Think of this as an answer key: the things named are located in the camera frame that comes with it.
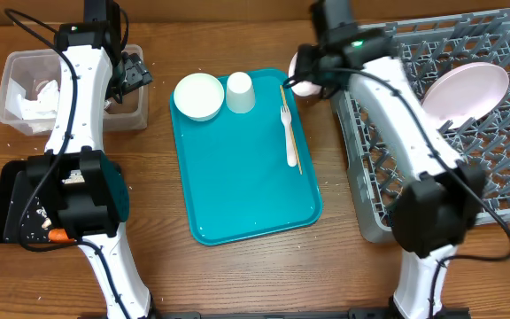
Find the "tray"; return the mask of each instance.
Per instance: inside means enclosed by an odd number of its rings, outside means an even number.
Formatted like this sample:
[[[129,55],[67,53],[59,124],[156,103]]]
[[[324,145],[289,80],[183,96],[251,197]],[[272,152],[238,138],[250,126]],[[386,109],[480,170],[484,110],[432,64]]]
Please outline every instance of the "tray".
[[[382,27],[394,36],[398,55],[417,97],[457,66],[490,62],[510,78],[510,9],[363,26]],[[371,242],[394,240],[387,205],[398,197],[403,178],[375,124],[348,92],[331,101],[339,116],[350,166],[347,175],[363,237]],[[510,222],[510,88],[504,100],[479,121],[456,129],[440,128],[446,141],[469,161],[481,164],[490,178],[485,201]],[[494,222],[484,212],[477,224]]]
[[[231,112],[224,100],[213,119],[196,122],[170,98],[190,231],[204,245],[308,226],[321,215],[320,190],[290,89],[285,95],[303,174],[286,160],[279,85],[287,75],[277,69],[247,74],[257,102],[246,114]],[[228,77],[218,80],[225,88]]]

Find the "cup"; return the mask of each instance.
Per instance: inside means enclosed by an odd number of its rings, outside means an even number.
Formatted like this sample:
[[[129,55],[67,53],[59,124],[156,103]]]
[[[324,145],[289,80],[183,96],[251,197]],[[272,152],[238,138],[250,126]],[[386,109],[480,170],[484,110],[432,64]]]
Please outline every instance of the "cup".
[[[247,73],[235,72],[228,77],[226,101],[233,113],[247,113],[255,106],[253,81]]]

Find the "dish rack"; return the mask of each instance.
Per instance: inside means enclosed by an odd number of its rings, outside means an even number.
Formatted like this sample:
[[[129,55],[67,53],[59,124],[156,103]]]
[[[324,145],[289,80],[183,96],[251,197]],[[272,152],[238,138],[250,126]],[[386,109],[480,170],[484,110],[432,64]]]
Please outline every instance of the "dish rack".
[[[504,67],[510,78],[510,9],[429,19],[374,24],[393,35],[413,91],[419,99],[430,85],[454,67],[489,62]],[[387,206],[398,197],[403,178],[398,165],[367,113],[348,91],[331,99],[338,114],[349,159],[347,175],[363,237],[374,243],[394,240]],[[503,101],[486,116],[459,128],[439,130],[446,141],[489,174],[485,201],[510,222],[510,85]],[[494,222],[479,213],[477,224]]]

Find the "white fork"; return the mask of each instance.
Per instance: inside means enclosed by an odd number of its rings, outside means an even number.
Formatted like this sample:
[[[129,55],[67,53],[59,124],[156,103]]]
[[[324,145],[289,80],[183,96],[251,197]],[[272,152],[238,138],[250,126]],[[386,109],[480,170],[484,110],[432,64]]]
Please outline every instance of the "white fork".
[[[297,155],[294,153],[294,145],[292,143],[292,136],[290,135],[290,122],[292,121],[292,116],[290,115],[290,110],[287,105],[281,106],[281,122],[284,126],[284,137],[287,142],[287,163],[289,163],[290,167],[295,167],[297,165]]]

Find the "orange object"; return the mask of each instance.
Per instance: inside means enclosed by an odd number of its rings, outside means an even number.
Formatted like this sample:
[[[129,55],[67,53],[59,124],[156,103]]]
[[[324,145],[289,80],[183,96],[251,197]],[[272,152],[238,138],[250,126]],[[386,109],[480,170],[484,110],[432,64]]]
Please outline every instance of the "orange object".
[[[64,229],[54,229],[49,231],[49,239],[52,243],[68,244],[75,242],[74,239],[68,238]]]

